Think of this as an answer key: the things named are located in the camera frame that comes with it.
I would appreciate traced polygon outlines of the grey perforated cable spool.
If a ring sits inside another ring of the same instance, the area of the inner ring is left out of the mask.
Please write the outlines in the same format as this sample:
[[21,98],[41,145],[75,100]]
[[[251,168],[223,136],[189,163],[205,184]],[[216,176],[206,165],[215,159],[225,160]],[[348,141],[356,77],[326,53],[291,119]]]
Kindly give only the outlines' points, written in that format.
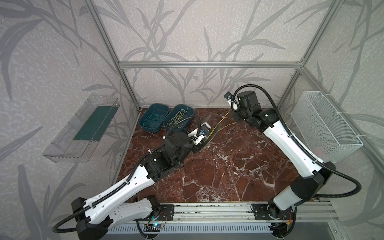
[[[209,123],[209,120],[211,119],[212,115],[208,115],[204,120],[203,120],[203,123],[204,122],[207,122]],[[209,133],[208,135],[208,138],[202,143],[202,144],[199,144],[197,146],[193,146],[192,148],[192,152],[194,154],[197,154],[199,153],[200,151],[202,151],[213,139],[214,137],[216,136],[216,134],[218,133],[219,131],[219,126],[220,124],[217,124],[215,127],[211,127],[211,132]]]

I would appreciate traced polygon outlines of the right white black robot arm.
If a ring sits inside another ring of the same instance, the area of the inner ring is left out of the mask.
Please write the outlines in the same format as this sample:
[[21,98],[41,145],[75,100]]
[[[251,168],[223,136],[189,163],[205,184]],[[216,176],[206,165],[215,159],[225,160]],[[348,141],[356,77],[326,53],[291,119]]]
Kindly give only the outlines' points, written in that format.
[[[264,88],[246,84],[239,87],[234,94],[225,93],[224,97],[231,106],[233,118],[238,123],[246,122],[250,127],[257,128],[272,140],[300,175],[269,201],[268,211],[272,216],[312,198],[346,198],[361,191],[362,185],[358,180],[337,171],[333,163],[324,162],[292,133]],[[318,191],[332,175],[353,183],[355,188],[341,194],[319,194]]]

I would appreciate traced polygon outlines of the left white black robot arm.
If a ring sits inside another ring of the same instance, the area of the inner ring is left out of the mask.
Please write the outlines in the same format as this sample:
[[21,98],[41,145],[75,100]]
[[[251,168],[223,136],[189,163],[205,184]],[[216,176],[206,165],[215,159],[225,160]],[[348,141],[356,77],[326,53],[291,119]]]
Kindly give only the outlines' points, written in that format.
[[182,165],[197,146],[195,139],[203,136],[201,119],[191,115],[180,122],[195,119],[198,127],[187,134],[169,129],[162,145],[145,154],[131,173],[104,192],[89,199],[72,202],[73,213],[56,223],[53,233],[76,232],[80,240],[100,240],[121,224],[160,215],[161,204],[154,196],[128,204],[126,201],[140,191],[167,177]]

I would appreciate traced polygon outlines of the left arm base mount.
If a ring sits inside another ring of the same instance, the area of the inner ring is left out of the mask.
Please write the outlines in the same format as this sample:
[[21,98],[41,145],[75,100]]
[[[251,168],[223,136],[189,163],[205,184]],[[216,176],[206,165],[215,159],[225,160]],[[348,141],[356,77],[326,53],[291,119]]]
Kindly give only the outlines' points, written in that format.
[[147,221],[172,221],[174,219],[175,205],[161,204],[145,220]]

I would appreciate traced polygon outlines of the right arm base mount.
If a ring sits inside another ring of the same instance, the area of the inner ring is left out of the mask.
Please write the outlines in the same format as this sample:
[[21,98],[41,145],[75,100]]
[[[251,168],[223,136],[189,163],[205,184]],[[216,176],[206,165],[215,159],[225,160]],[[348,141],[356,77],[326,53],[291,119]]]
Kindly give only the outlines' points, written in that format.
[[255,220],[291,220],[294,210],[289,207],[287,210],[280,210],[274,204],[251,204],[251,211],[254,214]]

